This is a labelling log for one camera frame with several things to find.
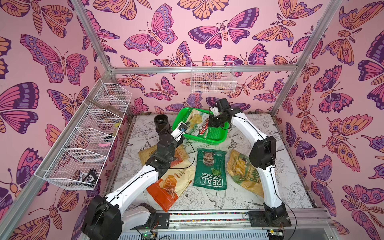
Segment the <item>green plastic basket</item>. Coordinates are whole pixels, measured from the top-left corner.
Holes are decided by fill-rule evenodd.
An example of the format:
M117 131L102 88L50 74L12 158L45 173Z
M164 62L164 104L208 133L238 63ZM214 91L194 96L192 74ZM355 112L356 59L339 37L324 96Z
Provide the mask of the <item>green plastic basket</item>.
M172 126L173 130L175 130L178 127L180 122L184 123L184 121L187 119L187 115L188 115L189 111L191 111L192 109L196 109L196 108L188 107L188 108L183 108L182 110L180 110L180 112L178 113L178 115L177 115L177 117L173 123L173 126ZM201 112L207 113L209 115L212 115L212 113L210 113L208 110L201 110L201 109L198 109L198 110L200 110ZM192 136L192 135L185 133L184 137L190 141L195 141L195 142L200 142L200 143L204 143L204 144L208 144L208 145L217 146L217 145L223 143L227 139L229 128L230 128L229 124L226 123L224 128L209 127L204 136L198 137L198 136Z

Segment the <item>yellow red tomato chips bag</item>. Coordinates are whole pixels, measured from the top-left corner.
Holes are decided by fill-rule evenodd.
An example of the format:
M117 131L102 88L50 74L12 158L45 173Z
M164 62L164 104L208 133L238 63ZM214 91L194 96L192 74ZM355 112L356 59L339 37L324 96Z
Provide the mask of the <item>yellow red tomato chips bag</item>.
M139 151L139 158L143 166L146 164L147 160L156 150L157 150L157 146L155 145L150 148ZM171 163L171 168L175 167L176 165L188 159L189 159L189 156L185 151L184 147L183 146L177 147L175 152L175 159Z

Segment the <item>orange cream cassava chips bag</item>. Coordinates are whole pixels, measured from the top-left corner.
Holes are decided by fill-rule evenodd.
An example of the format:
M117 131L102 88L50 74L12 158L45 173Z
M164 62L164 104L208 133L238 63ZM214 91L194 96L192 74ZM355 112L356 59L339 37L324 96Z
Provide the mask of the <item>orange cream cassava chips bag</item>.
M167 212L194 180L195 172L196 168L192 163L184 160L171 167L147 191L163 211Z

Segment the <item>dark green REAL chips bag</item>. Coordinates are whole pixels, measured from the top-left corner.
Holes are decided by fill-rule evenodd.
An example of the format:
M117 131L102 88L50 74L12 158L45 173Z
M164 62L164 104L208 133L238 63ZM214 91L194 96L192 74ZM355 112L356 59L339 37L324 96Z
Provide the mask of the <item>dark green REAL chips bag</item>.
M227 189L226 152L214 149L197 149L197 166L193 186L209 190Z

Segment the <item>yellow sour cream chips bag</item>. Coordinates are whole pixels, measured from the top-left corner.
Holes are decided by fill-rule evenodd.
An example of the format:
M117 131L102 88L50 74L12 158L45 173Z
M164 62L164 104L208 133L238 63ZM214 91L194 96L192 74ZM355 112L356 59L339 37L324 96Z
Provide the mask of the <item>yellow sour cream chips bag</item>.
M249 157L232 150L227 163L227 172L235 183L262 198L264 197L259 172L251 164Z

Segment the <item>green Chio chips bag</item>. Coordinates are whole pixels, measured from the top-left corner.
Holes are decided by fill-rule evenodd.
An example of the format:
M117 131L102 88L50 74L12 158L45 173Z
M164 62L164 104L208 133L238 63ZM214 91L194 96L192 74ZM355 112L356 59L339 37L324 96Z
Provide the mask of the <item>green Chio chips bag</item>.
M187 125L186 134L192 136L204 136L209 128L210 115L204 112L201 112L198 109L192 109L187 115L187 119L184 123Z

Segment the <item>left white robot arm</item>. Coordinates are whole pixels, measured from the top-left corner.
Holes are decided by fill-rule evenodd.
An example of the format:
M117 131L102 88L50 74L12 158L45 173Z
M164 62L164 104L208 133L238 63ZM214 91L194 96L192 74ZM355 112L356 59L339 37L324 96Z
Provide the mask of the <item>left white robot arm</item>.
M152 214L148 207L139 205L133 210L128 207L170 169L187 128L181 122L172 133L160 135L157 150L136 175L114 192L91 200L81 228L89 239L117 240L124 231L148 222Z

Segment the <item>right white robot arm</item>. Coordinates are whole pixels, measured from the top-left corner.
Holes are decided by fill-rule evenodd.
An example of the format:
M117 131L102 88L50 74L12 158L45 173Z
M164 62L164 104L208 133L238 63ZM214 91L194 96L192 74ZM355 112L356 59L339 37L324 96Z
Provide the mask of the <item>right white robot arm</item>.
M255 227L290 227L291 219L287 213L288 206L281 199L276 181L276 139L267 136L254 124L240 108L231 107L226 98L219 99L210 106L209 126L224 127L228 123L238 128L249 140L252 149L249 155L250 163L259 173L263 192L264 210L250 211L248 218Z

